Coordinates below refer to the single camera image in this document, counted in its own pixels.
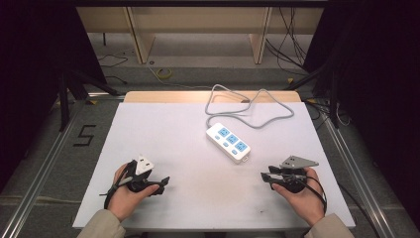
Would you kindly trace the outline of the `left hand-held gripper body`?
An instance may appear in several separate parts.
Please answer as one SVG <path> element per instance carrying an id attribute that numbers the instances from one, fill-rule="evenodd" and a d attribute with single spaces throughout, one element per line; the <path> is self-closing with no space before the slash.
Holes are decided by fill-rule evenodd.
<path id="1" fill-rule="evenodd" d="M 126 183 L 128 189 L 132 192 L 140 192 L 151 183 L 148 181 L 152 173 L 154 164 L 143 156 L 138 156 L 127 164 L 127 178 L 131 179 Z"/>

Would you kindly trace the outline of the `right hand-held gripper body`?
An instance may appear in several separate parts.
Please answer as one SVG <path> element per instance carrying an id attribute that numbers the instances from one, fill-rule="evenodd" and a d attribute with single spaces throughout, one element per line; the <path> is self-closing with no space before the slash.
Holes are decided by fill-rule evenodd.
<path id="1" fill-rule="evenodd" d="M 297 156 L 290 156 L 278 167 L 268 167 L 271 174 L 278 174 L 281 177 L 280 181 L 268 182 L 277 182 L 292 193 L 300 192 L 307 184 L 305 168 L 317 167 L 318 165 L 318 162 Z"/>

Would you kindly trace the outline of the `person's right hand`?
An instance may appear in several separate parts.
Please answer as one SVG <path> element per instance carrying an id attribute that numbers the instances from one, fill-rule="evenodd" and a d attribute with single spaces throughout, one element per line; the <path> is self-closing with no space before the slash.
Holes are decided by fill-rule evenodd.
<path id="1" fill-rule="evenodd" d="M 320 214 L 325 215 L 325 211 L 323 202 L 319 198 L 319 195 L 323 194 L 323 189 L 319 184 L 319 178 L 316 172 L 311 168 L 305 168 L 305 172 L 309 176 L 307 185 L 310 188 L 305 187 L 298 193 L 292 193 L 283 186 L 280 186 L 280 189 L 276 190 L 276 192 L 283 196 L 296 214 L 308 224 L 310 217 Z"/>

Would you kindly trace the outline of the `person's left hand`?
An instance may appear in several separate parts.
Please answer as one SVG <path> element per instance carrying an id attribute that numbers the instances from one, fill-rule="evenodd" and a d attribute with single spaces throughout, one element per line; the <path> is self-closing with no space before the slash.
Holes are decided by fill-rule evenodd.
<path id="1" fill-rule="evenodd" d="M 125 185 L 120 186 L 110 198 L 107 209 L 122 222 L 132 215 L 145 198 L 151 196 L 158 189 L 159 186 L 153 184 L 140 192 L 132 192 Z"/>

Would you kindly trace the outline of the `white power strip blue sockets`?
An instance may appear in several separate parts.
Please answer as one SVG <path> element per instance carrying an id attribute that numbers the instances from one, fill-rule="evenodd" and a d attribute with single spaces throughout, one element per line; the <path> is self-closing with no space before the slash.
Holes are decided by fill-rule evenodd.
<path id="1" fill-rule="evenodd" d="M 206 136 L 235 164 L 245 162 L 249 158 L 251 147 L 223 124 L 216 123 L 208 128 Z"/>

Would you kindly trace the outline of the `black metal stand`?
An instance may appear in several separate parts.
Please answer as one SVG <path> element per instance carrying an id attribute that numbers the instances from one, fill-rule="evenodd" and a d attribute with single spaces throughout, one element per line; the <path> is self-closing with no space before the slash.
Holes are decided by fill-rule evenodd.
<path id="1" fill-rule="evenodd" d="M 121 95 L 121 93 L 116 89 L 108 86 L 106 84 L 106 80 L 98 80 L 79 70 L 65 70 L 58 78 L 58 96 L 61 113 L 59 128 L 60 132 L 64 131 L 70 120 L 67 93 L 70 92 L 76 100 L 85 100 L 88 96 L 88 93 L 84 87 L 84 84 L 91 84 L 112 96 Z"/>
<path id="2" fill-rule="evenodd" d="M 335 128 L 339 127 L 338 116 L 338 81 L 334 66 L 328 62 L 323 63 L 319 68 L 303 76 L 297 82 L 292 82 L 286 87 L 286 90 L 295 90 L 299 87 L 316 80 L 312 93 L 315 96 L 324 95 L 329 99 L 329 118 Z"/>

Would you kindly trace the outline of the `dark curtain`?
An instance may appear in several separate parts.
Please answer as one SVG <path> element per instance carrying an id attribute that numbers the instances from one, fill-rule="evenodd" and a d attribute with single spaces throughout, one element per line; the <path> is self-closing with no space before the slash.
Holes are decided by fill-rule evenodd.
<path id="1" fill-rule="evenodd" d="M 420 0 L 327 0 L 305 67 L 337 89 L 420 230 Z"/>
<path id="2" fill-rule="evenodd" d="M 59 78 L 106 81 L 77 10 L 41 0 L 0 0 L 0 191 L 48 115 Z"/>

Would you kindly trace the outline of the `light wooden bench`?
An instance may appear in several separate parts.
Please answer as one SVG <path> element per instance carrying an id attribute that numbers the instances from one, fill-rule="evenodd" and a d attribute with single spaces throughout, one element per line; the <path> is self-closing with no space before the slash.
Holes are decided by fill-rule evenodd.
<path id="1" fill-rule="evenodd" d="M 297 7 L 79 7 L 88 33 L 129 33 L 138 62 L 145 63 L 155 35 L 160 33 L 246 34 L 254 62 L 263 61 L 266 36 L 284 34 L 285 22 L 294 33 L 315 33 L 323 10 Z"/>

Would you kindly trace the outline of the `aluminium floor rail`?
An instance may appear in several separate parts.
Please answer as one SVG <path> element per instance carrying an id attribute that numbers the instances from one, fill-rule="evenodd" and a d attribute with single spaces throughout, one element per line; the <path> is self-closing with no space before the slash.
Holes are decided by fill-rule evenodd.
<path id="1" fill-rule="evenodd" d="M 54 112 L 48 117 L 26 157 L 0 192 L 0 238 L 18 238 L 79 112 L 79 109 L 70 112 L 69 122 L 62 131 L 58 130 L 58 113 Z"/>
<path id="2" fill-rule="evenodd" d="M 330 119 L 326 121 L 326 127 L 341 155 L 344 164 L 350 174 L 355 188 L 365 206 L 365 213 L 368 220 L 376 232 L 378 238 L 396 238 L 395 233 L 391 229 L 390 223 L 383 210 L 380 208 L 379 202 L 374 197 L 372 190 L 368 186 L 368 181 L 359 169 L 353 154 L 351 153 L 347 143 L 341 132 L 335 127 Z"/>

